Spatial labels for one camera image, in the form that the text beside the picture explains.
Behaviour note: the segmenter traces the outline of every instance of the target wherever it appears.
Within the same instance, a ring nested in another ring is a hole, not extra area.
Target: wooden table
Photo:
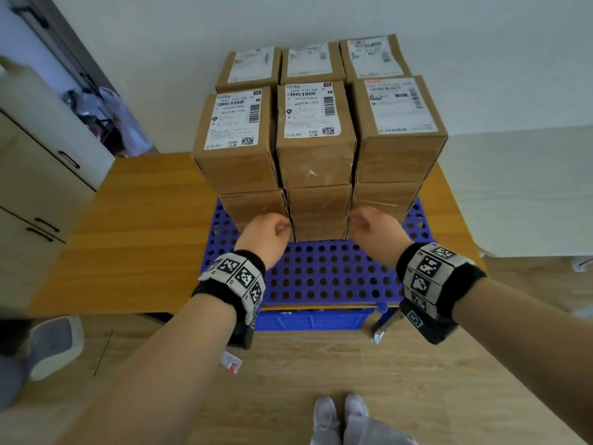
[[[484,268],[438,165],[420,199],[434,238]],[[216,201],[189,154],[117,159],[26,314],[176,312]]]

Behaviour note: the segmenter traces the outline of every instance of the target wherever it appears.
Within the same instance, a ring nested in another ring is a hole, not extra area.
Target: hand
[[[392,269],[413,243],[396,219],[370,206],[353,210],[350,219],[355,228],[352,240],[375,261]]]
[[[268,270],[282,257],[290,236],[291,223],[285,216],[258,215],[245,227],[235,249],[255,253]]]

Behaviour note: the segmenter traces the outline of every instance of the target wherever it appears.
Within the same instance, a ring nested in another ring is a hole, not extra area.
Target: white sneaker
[[[367,405],[360,395],[357,393],[349,393],[344,402],[344,417],[346,419],[346,425],[348,425],[348,419],[350,416],[354,417],[368,417],[369,411]]]
[[[339,425],[334,402],[328,396],[319,397],[313,411],[313,430],[337,430]]]

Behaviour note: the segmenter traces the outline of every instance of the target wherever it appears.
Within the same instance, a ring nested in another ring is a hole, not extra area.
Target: leg
[[[394,431],[388,424],[369,417],[362,397],[351,393],[344,406],[344,445],[418,445],[411,435]]]
[[[342,445],[338,427],[336,405],[328,396],[321,396],[313,413],[313,438],[311,445]]]

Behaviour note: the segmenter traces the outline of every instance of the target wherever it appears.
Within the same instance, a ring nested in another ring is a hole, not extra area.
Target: wooden floor
[[[486,262],[494,278],[552,304],[591,304],[593,273],[577,275],[567,260],[542,259]],[[0,443],[51,443],[159,329],[135,315],[82,321],[82,355],[26,385],[0,413]],[[426,343],[407,321],[396,323],[380,345],[363,332],[257,333],[251,350],[230,351],[243,366],[236,375],[221,368],[190,444],[308,444],[317,396],[329,394],[340,406],[349,391],[365,397],[371,415],[422,445],[582,444],[462,330],[440,346]]]

